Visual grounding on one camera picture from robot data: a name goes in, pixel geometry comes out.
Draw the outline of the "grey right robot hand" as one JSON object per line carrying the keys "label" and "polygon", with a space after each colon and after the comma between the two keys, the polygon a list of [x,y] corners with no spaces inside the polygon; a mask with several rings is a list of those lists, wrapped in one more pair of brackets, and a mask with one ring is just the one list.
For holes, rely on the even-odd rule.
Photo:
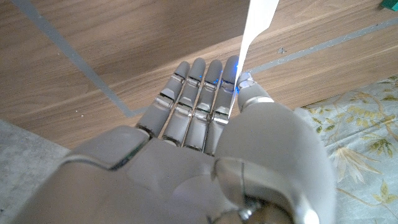
{"label": "grey right robot hand", "polygon": [[182,62],[142,118],[67,154],[15,223],[334,223],[315,130],[238,58]]}

